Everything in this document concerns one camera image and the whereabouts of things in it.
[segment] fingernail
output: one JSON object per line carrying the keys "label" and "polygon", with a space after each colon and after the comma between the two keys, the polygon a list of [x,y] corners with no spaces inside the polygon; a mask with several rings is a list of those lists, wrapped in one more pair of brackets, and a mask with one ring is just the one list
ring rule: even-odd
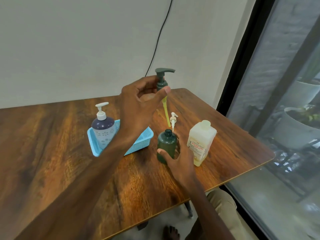
{"label": "fingernail", "polygon": [[169,86],[165,86],[164,89],[167,94],[171,91],[171,88]]}

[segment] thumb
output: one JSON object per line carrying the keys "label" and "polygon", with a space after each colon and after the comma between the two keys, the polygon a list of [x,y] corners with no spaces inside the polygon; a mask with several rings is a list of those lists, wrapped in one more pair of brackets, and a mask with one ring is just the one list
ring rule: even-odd
{"label": "thumb", "polygon": [[159,153],[167,162],[167,165],[170,165],[172,157],[170,157],[170,155],[164,150],[164,149],[157,149],[157,153]]}
{"label": "thumb", "polygon": [[161,100],[163,100],[170,91],[171,88],[169,86],[163,87],[154,95],[152,99],[150,99],[150,102],[157,107]]}

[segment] wooden table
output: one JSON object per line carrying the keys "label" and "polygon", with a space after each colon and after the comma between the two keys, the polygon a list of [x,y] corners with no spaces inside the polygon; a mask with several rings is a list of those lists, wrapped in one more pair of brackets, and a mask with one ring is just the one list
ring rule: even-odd
{"label": "wooden table", "polygon": [[[87,129],[95,104],[119,119],[119,97],[101,97],[0,109],[0,236],[13,239],[90,163]],[[179,117],[175,129],[187,141],[202,120],[217,129],[208,157],[196,174],[209,191],[274,157],[265,145],[190,91],[173,89],[168,111]],[[107,239],[189,200],[156,157],[158,134],[167,128],[162,104],[154,113],[150,145],[125,156],[106,185],[83,239]]]}

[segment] plant pot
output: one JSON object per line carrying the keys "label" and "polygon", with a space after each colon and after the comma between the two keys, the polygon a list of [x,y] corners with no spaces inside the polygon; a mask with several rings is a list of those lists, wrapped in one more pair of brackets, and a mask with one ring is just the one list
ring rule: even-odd
{"label": "plant pot", "polygon": [[281,145],[289,149],[302,149],[306,144],[314,139],[320,138],[320,129],[302,124],[294,118],[290,117],[287,112],[298,108],[285,108],[282,119],[274,130],[273,138]]}
{"label": "plant pot", "polygon": [[299,108],[309,104],[320,91],[320,84],[295,81],[280,101],[280,105]]}

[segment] forearm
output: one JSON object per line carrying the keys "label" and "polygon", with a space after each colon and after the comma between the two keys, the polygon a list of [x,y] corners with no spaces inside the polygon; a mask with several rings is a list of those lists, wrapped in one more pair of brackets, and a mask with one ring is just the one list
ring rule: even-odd
{"label": "forearm", "polygon": [[132,143],[119,131],[101,156],[92,161],[16,239],[74,239]]}
{"label": "forearm", "polygon": [[206,239],[233,239],[222,219],[214,207],[208,201],[201,183],[198,179],[191,179],[185,187],[194,208],[198,214],[199,221],[206,236]]}

